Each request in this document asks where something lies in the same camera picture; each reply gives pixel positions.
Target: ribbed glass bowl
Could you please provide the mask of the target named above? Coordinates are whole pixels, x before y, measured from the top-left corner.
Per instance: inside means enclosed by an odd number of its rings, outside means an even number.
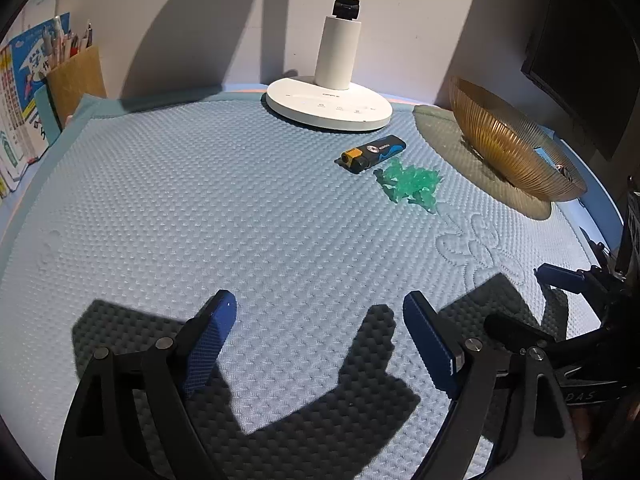
[[[514,186],[550,202],[573,200],[587,185],[542,129],[497,95],[453,77],[449,97],[463,137]],[[561,171],[535,152],[543,148]]]

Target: black lighter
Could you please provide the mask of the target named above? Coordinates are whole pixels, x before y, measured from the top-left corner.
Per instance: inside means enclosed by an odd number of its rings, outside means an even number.
[[[389,135],[347,150],[340,157],[340,164],[353,173],[360,173],[400,153],[405,148],[404,140],[395,135]]]

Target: white wall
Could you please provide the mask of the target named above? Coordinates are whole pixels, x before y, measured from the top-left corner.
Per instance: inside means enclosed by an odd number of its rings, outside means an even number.
[[[288,0],[284,70],[313,73],[333,1]],[[363,0],[354,81],[433,102],[470,3]],[[278,14],[283,6],[286,10],[287,0],[268,0],[265,35],[272,50],[278,39],[270,34],[281,19],[269,12]],[[222,78],[260,81],[263,0],[58,0],[58,12],[67,10],[76,31],[91,19],[110,97],[215,84]]]
[[[473,0],[447,78],[459,75],[484,86],[542,124],[558,126],[558,119],[568,120],[520,71],[545,6],[546,0]],[[436,101],[448,107],[446,85]]]

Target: light blue mattress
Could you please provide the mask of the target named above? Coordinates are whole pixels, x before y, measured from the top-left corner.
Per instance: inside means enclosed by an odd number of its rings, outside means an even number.
[[[501,273],[540,322],[534,267],[591,265],[555,205],[534,221],[479,190],[428,146],[411,107],[382,131],[340,134],[281,120],[259,98],[137,111],[160,103],[85,97],[34,177],[0,246],[0,413],[46,477],[78,384],[72,327],[95,299],[185,320],[219,288],[233,292],[238,321],[219,363],[247,433],[331,390],[367,310],[388,304],[386,372],[420,403],[358,478],[409,479],[449,401],[402,322],[404,295],[421,290],[438,310]],[[386,134],[407,143],[403,164],[442,174],[437,214],[334,163]],[[597,325],[570,295],[567,335]],[[490,447],[483,438],[469,474]]]

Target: book cover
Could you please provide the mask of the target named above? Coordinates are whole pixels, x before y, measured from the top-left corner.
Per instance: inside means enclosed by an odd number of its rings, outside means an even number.
[[[0,198],[7,198],[9,196],[9,192],[10,192],[9,187],[4,181],[4,177],[2,176],[2,173],[0,173]]]
[[[11,172],[12,177],[19,180],[27,165],[27,157],[24,155],[22,143],[19,138],[20,115],[14,113],[5,54],[5,49],[0,51],[0,130],[3,131],[9,145],[1,151],[4,151],[9,161],[12,162],[12,164],[10,164],[10,167],[14,168],[14,171]]]
[[[0,52],[0,76],[2,77],[4,97],[8,108],[8,123],[15,130],[20,148],[24,156],[29,160],[34,157],[33,145],[27,135],[20,104],[18,103],[18,94],[14,84],[14,71],[11,64],[11,47],[9,45]]]
[[[5,166],[8,178],[18,182],[24,170],[27,167],[26,158],[20,152],[20,155],[14,150],[10,141],[11,133],[7,133],[10,129],[4,122],[3,114],[0,114],[0,162]]]
[[[22,9],[22,30],[29,30],[56,15],[56,0],[29,0]]]
[[[69,13],[60,16],[64,33],[69,32]],[[54,20],[47,20],[19,34],[9,41],[10,68],[9,77],[14,80],[14,88],[19,110],[31,144],[30,155],[40,158],[49,147],[38,116],[34,94],[44,85],[44,78],[50,70],[49,61],[44,55],[43,34],[47,30],[53,34]]]
[[[20,182],[11,178],[2,160],[0,160],[0,176],[2,177],[2,181],[8,187],[9,191],[15,191],[16,189],[18,189],[18,184],[20,184]]]

